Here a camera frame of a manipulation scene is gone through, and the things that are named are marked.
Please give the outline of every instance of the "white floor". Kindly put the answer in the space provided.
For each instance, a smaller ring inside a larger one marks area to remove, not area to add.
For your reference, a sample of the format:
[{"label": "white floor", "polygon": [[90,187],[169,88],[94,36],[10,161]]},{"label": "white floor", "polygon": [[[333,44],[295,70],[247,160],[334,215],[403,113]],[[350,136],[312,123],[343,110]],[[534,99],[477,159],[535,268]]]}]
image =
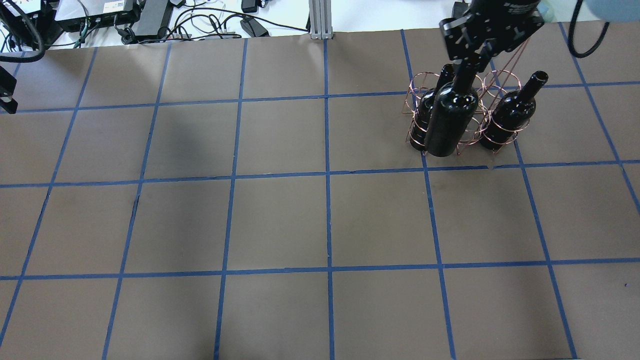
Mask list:
[{"label": "white floor", "polygon": [[[188,4],[209,3],[210,7],[224,8],[240,12],[241,0],[187,0]],[[332,23],[334,31],[381,31],[396,29],[437,28],[438,23],[451,16],[454,0],[333,0]],[[554,11],[554,21],[569,21],[575,6],[575,1],[547,0]],[[174,10],[171,25],[181,8]],[[211,13],[211,10],[198,10],[195,13]],[[259,9],[254,15],[263,17],[276,23],[304,28],[308,17],[307,0],[271,0],[265,8]],[[214,12],[218,17],[226,17],[222,12]],[[597,18],[583,6],[579,20],[596,20]],[[196,25],[206,29],[201,19],[195,20]],[[297,35],[299,31],[279,28],[263,24],[271,36]],[[201,34],[190,24],[186,29],[195,36]],[[248,35],[242,30],[238,18],[229,20],[228,29]],[[64,33],[55,44],[66,44],[77,39],[77,33]],[[84,46],[120,45],[120,37],[113,28],[98,29],[88,39]]]}]

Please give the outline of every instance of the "wine bottle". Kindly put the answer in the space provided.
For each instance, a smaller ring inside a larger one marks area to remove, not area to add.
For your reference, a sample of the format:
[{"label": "wine bottle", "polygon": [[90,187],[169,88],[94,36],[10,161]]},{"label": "wine bottle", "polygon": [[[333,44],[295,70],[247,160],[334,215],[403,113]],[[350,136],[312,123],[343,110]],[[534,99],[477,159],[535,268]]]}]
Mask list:
[{"label": "wine bottle", "polygon": [[455,72],[452,64],[447,64],[442,67],[440,77],[436,87],[427,90],[418,104],[418,110],[415,114],[414,122],[411,126],[409,141],[411,146],[418,151],[424,151],[424,139],[427,136],[427,127],[429,126],[429,120],[431,119],[431,110],[433,109],[433,101],[436,98],[438,91],[445,85],[453,81]]},{"label": "wine bottle", "polygon": [[437,93],[426,137],[426,148],[431,155],[451,155],[464,135],[478,107],[478,94],[471,88],[477,63],[477,56],[463,60],[453,83],[444,85]]},{"label": "wine bottle", "polygon": [[547,83],[549,76],[536,71],[520,91],[506,94],[493,111],[493,121],[483,131],[480,144],[498,151],[517,130],[524,126],[536,111],[534,96]]}]

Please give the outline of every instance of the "white label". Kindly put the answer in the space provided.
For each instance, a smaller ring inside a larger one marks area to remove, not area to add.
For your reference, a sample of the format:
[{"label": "white label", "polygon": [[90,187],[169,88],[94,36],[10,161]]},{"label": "white label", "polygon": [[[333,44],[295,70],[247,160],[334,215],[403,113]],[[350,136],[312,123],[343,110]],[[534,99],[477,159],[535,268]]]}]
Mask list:
[{"label": "white label", "polygon": [[102,7],[103,13],[113,13],[124,10],[124,0],[121,1],[110,1],[108,3],[104,3]]}]

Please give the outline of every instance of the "black hose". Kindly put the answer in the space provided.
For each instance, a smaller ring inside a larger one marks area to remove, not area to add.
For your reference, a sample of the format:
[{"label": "black hose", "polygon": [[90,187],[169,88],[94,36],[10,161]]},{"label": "black hose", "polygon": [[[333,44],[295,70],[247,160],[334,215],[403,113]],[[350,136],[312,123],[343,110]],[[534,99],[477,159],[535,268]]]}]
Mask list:
[{"label": "black hose", "polygon": [[42,40],[42,35],[36,29],[35,25],[33,25],[33,22],[31,21],[31,19],[29,19],[27,14],[25,14],[22,11],[22,9],[13,2],[13,0],[6,0],[6,2],[9,3],[9,5],[11,5],[14,9],[16,9],[16,11],[18,11],[18,13],[20,14],[27,28],[29,28],[31,35],[35,37],[35,42],[38,44],[38,50],[34,55],[24,57],[24,58],[20,58],[18,56],[0,55],[0,61],[5,61],[8,63],[33,63],[34,61],[38,61],[42,59],[44,57],[44,46],[41,45],[41,44],[44,44],[44,41]]},{"label": "black hose", "polygon": [[582,8],[582,0],[578,0],[578,2],[575,4],[575,9],[573,9],[573,16],[571,17],[571,22],[569,23],[569,44],[568,44],[569,52],[571,53],[571,55],[575,56],[578,59],[586,58],[587,56],[593,54],[593,52],[596,51],[596,49],[598,49],[600,44],[602,44],[602,40],[604,39],[604,36],[607,34],[607,30],[609,29],[609,22],[607,21],[604,23],[604,27],[602,28],[602,32],[600,33],[600,37],[598,37],[598,40],[591,47],[591,49],[585,51],[584,53],[578,53],[575,50],[575,46],[573,44],[573,36],[575,34],[575,25],[578,22],[578,14],[580,13],[580,8]]}]

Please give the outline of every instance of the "black bottle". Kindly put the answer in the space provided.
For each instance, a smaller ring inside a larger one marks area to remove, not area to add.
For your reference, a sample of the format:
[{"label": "black bottle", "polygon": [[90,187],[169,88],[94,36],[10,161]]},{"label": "black bottle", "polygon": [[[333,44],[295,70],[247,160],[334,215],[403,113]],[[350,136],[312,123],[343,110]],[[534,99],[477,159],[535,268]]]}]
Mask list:
[{"label": "black bottle", "polygon": [[438,91],[445,85],[453,81],[455,72],[452,64],[447,64],[442,67],[440,77],[436,87],[427,90],[418,104],[418,111],[415,114],[415,123],[411,126],[409,142],[414,149],[418,151],[424,151],[424,140],[427,136],[426,130],[429,126],[429,120],[431,120],[431,110],[433,109],[433,102],[436,98]]},{"label": "black bottle", "polygon": [[516,130],[527,123],[536,111],[534,96],[547,83],[549,76],[536,71],[520,91],[506,94],[493,111],[493,122],[483,131],[480,144],[489,150],[498,151]]},{"label": "black bottle", "polygon": [[476,78],[477,61],[477,56],[464,60],[453,83],[443,86],[436,95],[426,138],[427,151],[433,156],[451,155],[474,116],[478,94],[471,85]]}]

